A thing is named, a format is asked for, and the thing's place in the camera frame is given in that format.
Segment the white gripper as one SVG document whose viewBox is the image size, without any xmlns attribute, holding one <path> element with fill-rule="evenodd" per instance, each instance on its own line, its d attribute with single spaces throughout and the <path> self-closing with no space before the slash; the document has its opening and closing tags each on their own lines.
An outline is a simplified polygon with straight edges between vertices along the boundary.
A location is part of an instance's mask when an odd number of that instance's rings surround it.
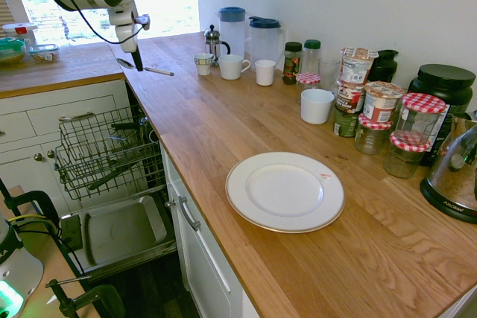
<svg viewBox="0 0 477 318">
<path fill-rule="evenodd" d="M 115 31 L 123 52 L 131 53 L 136 70 L 143 71 L 142 58 L 139 52 L 139 46 L 137 46 L 137 25 L 134 23 L 116 25 Z"/>
</svg>

